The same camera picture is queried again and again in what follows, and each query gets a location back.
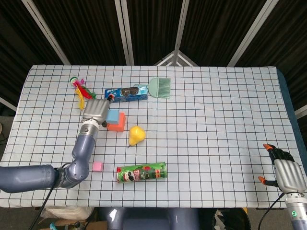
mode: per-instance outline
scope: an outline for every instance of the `pringles can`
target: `pringles can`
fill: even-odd
[[[165,162],[117,167],[117,182],[134,182],[166,178]]]

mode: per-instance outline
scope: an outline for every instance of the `orange fingertip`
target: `orange fingertip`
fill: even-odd
[[[265,147],[266,150],[272,150],[273,147],[268,145],[268,144],[263,144],[263,146]]]
[[[262,176],[259,176],[259,177],[258,177],[258,180],[259,180],[262,184],[264,184],[265,179],[264,179]]]

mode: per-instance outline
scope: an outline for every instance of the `blue cookie package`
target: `blue cookie package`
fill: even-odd
[[[105,98],[108,98],[111,94],[114,96],[111,102],[131,102],[148,99],[147,85],[105,90]]]

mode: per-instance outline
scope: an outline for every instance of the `snack package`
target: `snack package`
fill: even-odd
[[[134,182],[166,178],[165,162],[117,167],[117,182]]]
[[[106,89],[105,98],[113,95],[111,102],[131,102],[148,99],[148,90],[146,85],[135,85],[129,88]]]

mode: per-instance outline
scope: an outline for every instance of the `blue block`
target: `blue block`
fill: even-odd
[[[110,124],[118,124],[119,121],[119,111],[116,109],[110,109],[107,112],[106,122]]]

